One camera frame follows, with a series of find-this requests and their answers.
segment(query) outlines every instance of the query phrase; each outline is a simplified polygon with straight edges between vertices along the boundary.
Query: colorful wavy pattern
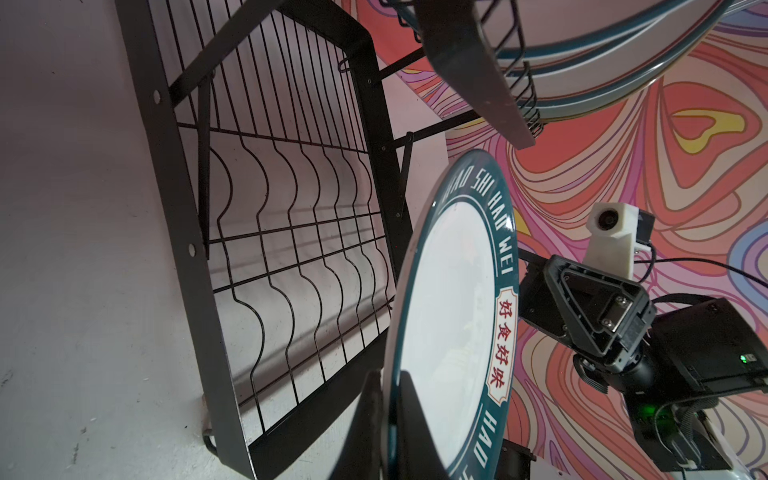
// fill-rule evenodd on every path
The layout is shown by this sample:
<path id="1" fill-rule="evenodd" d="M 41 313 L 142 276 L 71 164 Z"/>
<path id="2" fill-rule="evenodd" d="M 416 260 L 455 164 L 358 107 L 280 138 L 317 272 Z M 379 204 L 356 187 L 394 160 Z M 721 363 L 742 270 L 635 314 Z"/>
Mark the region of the colorful wavy pattern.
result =
<path id="1" fill-rule="evenodd" d="M 354 14 L 391 63 L 417 45 L 377 0 Z M 400 78 L 441 117 L 467 108 L 429 63 Z M 703 257 L 768 278 L 768 3 L 725 18 L 687 57 L 619 104 L 547 125 L 516 151 L 484 121 L 447 132 L 450 157 L 482 148 L 506 167 L 518 239 L 541 255 L 581 259 L 594 202 L 652 212 L 660 258 Z M 637 276 L 643 267 L 637 269 Z M 730 300 L 768 343 L 768 293 L 705 263 L 662 263 L 652 297 L 705 293 Z M 672 306 L 661 305 L 660 310 Z M 667 478 L 634 443 L 621 396 L 581 382 L 571 353 L 521 323 L 507 436 L 578 478 Z M 716 424 L 749 468 L 768 471 L 768 397 L 730 397 Z"/>

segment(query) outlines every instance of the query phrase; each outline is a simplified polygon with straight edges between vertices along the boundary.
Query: dish rack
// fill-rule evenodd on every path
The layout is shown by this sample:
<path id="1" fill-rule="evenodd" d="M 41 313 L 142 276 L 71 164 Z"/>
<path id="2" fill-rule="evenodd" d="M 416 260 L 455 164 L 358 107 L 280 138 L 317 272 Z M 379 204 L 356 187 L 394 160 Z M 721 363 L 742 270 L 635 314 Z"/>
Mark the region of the dish rack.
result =
<path id="1" fill-rule="evenodd" d="M 381 80 L 420 54 L 380 71 L 367 30 L 331 0 L 115 1 L 210 416 L 204 442 L 240 474 L 272 479 L 382 366 L 412 235 L 413 142 L 483 111 L 393 138 Z M 517 102 L 507 113 L 530 124 Z"/>
<path id="2" fill-rule="evenodd" d="M 394 8 L 399 24 L 413 28 L 414 39 L 424 46 L 390 67 L 400 70 L 427 56 L 435 72 L 474 110 L 452 119 L 462 123 L 483 117 L 517 149 L 535 144 L 544 130 L 538 96 L 530 64 L 525 60 L 525 37 L 516 0 L 484 2 L 482 14 L 478 0 L 379 0 Z M 405 8 L 413 7 L 414 15 Z M 493 15 L 508 9 L 512 24 L 498 38 L 486 38 L 483 26 Z M 411 24 L 404 16 L 411 19 Z M 513 58 L 505 50 L 513 43 Z M 459 124 L 452 122 L 449 128 Z"/>

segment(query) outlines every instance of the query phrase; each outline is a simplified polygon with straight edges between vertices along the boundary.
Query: green led light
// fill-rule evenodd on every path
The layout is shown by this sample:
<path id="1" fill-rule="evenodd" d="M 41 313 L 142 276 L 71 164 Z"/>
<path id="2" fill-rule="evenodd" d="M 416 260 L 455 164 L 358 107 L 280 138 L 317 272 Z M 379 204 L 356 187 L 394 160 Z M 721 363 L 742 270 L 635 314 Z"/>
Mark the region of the green led light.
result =
<path id="1" fill-rule="evenodd" d="M 643 416 L 653 416 L 656 413 L 656 406 L 643 405 L 640 407 L 640 414 Z"/>

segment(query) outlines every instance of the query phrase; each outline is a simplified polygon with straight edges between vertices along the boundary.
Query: metal wire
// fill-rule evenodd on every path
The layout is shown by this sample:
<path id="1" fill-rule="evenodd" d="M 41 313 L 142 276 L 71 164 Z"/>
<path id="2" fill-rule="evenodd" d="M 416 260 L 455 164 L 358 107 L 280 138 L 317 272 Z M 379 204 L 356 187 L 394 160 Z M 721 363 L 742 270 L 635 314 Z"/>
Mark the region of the metal wire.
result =
<path id="1" fill-rule="evenodd" d="M 164 13 L 173 34 L 170 50 L 176 57 L 169 58 L 170 54 L 164 51 L 165 64 L 173 65 L 167 66 L 167 69 L 183 70 L 187 66 L 185 56 L 194 58 L 205 45 L 206 38 L 210 40 L 208 32 L 210 36 L 215 35 L 217 28 L 231 17 L 233 10 L 226 0 L 189 0 L 188 5 L 172 5 L 170 0 L 166 0 Z M 191 20 L 194 30 L 185 30 L 182 19 Z M 187 52 L 191 49 L 190 39 L 195 40 L 197 49 L 191 55 Z M 294 406 L 298 405 L 308 395 L 297 387 L 299 370 L 316 363 L 319 367 L 316 383 L 326 382 L 335 370 L 324 364 L 323 355 L 329 355 L 340 347 L 346 364 L 356 354 L 346 345 L 352 339 L 351 335 L 359 335 L 365 348 L 373 338 L 366 338 L 368 332 L 364 333 L 364 326 L 372 327 L 375 323 L 376 335 L 379 335 L 383 330 L 379 325 L 382 311 L 391 310 L 393 296 L 389 291 L 393 284 L 389 275 L 389 257 L 379 245 L 386 238 L 380 226 L 380 212 L 372 188 L 362 118 L 351 73 L 349 70 L 339 71 L 338 65 L 342 62 L 343 53 L 325 38 L 273 12 L 217 68 L 211 85 L 214 108 L 210 151 L 221 166 L 220 174 L 225 181 L 218 192 L 213 184 L 210 190 L 212 197 L 219 195 L 226 202 L 220 210 L 212 211 L 212 215 L 216 216 L 217 237 L 210 240 L 209 246 L 212 250 L 220 249 L 227 279 L 224 284 L 214 282 L 213 292 L 216 293 L 220 313 L 223 308 L 229 309 L 226 302 L 231 302 L 241 309 L 238 310 L 240 319 L 243 315 L 250 316 L 257 326 L 252 348 L 254 359 L 248 371 L 250 393 L 241 396 L 240 406 L 256 406 L 262 432 L 270 427 L 270 420 L 263 413 L 264 396 L 288 380 Z M 178 123 L 183 138 L 197 128 L 199 120 L 193 97 L 187 100 L 189 107 L 184 106 L 184 102 L 177 107 L 179 112 L 188 108 L 192 119 L 191 122 Z M 238 159 L 237 150 L 227 146 L 231 145 L 227 139 L 235 140 L 247 155 L 247 160 L 255 165 L 257 175 L 252 180 L 234 173 L 235 162 L 242 161 L 242 158 Z M 190 152 L 187 156 L 196 157 Z M 286 174 L 276 175 L 278 169 Z M 311 174 L 300 176 L 297 169 Z M 256 210 L 256 229 L 230 231 L 227 234 L 228 219 L 243 207 L 239 204 L 237 193 L 242 192 L 243 184 L 247 193 L 256 192 L 261 196 L 258 202 L 244 205 Z M 296 209 L 300 196 L 304 203 L 310 199 L 312 221 L 298 221 Z M 278 221 L 277 215 L 267 209 L 268 205 L 272 207 L 277 201 L 273 202 L 273 198 L 286 198 L 288 204 L 282 218 L 287 225 L 265 223 L 267 217 L 268 223 Z M 332 205 L 322 205 L 322 199 L 333 200 Z M 332 210 L 331 218 L 321 218 L 321 208 L 326 216 Z M 335 232 L 329 235 L 327 230 L 321 231 L 321 227 L 335 227 Z M 309 241 L 306 236 L 308 231 L 312 232 Z M 265 239 L 279 233 L 289 233 L 290 241 L 285 242 L 282 248 L 267 248 Z M 341 247 L 328 248 L 327 242 L 336 241 L 336 238 Z M 263 266 L 263 272 L 243 278 L 234 272 L 239 266 L 232 257 L 233 248 L 242 250 L 243 242 L 249 241 L 258 242 L 253 250 L 257 257 L 260 256 L 259 265 Z M 319 255 L 301 253 L 315 248 L 319 250 Z M 290 260 L 280 256 L 283 250 L 290 252 Z M 336 258 L 343 261 L 346 267 L 339 266 L 341 264 L 334 260 Z M 313 267 L 311 276 L 304 270 L 310 266 Z M 353 273 L 342 272 L 345 268 Z M 215 270 L 211 270 L 212 280 Z M 296 286 L 298 283 L 285 287 L 279 281 L 278 276 L 285 278 L 284 275 L 290 272 L 295 272 L 306 288 Z M 330 290 L 329 294 L 332 288 L 337 288 L 336 293 Z M 274 298 L 283 299 L 289 316 L 264 316 L 264 306 L 253 299 L 259 296 L 272 298 L 270 292 L 277 295 Z M 297 326 L 297 303 L 316 305 L 312 328 L 303 333 Z M 290 328 L 287 342 L 271 337 L 272 331 L 283 324 Z M 334 325 L 335 332 L 331 336 L 321 335 L 321 329 L 325 332 L 324 326 L 328 325 Z M 310 335 L 312 351 L 297 356 L 292 346 Z M 284 363 L 276 370 L 274 362 L 271 365 L 264 365 L 263 362 L 270 358 L 267 350 L 278 343 L 284 345 Z"/>

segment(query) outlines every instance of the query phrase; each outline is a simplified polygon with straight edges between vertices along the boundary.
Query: ceramic plate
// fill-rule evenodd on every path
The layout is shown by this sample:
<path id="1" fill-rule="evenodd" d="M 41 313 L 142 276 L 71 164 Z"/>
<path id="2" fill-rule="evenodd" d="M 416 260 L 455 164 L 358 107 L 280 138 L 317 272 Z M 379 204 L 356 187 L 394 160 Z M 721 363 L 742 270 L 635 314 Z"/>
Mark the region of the ceramic plate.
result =
<path id="1" fill-rule="evenodd" d="M 643 28 L 689 1 L 518 0 L 525 32 L 526 58 L 535 60 L 599 45 Z M 491 0 L 477 1 L 481 17 L 491 3 Z M 398 13 L 412 27 L 418 25 L 413 7 L 399 7 Z M 488 16 L 483 30 L 491 45 L 498 45 L 511 25 L 510 2 L 502 1 Z M 508 45 L 502 56 L 515 58 L 517 54 L 517 46 Z"/>
<path id="2" fill-rule="evenodd" d="M 396 298 L 382 385 L 385 465 L 396 465 L 405 370 L 451 478 L 493 478 L 515 360 L 518 252 L 508 187 L 487 152 L 464 154 L 430 194 Z"/>
<path id="3" fill-rule="evenodd" d="M 694 0 L 597 56 L 575 65 L 555 65 L 548 71 L 537 67 L 534 83 L 539 100 L 565 103 L 570 98 L 588 96 L 658 65 L 666 52 L 680 51 L 676 47 L 686 43 L 692 34 L 697 38 L 695 32 L 700 25 L 716 21 L 727 3 L 725 0 Z"/>
<path id="4" fill-rule="evenodd" d="M 720 20 L 728 5 L 729 2 L 717 2 L 709 10 L 710 13 L 705 15 L 697 25 L 690 28 L 681 40 L 664 49 L 652 61 L 646 62 L 642 68 L 636 68 L 607 84 L 584 93 L 563 98 L 543 98 L 540 96 L 538 107 L 541 117 L 548 121 L 579 117 L 613 104 L 642 88 L 662 75 L 680 56 L 692 49 Z M 539 83 L 540 81 L 535 79 L 537 92 Z"/>

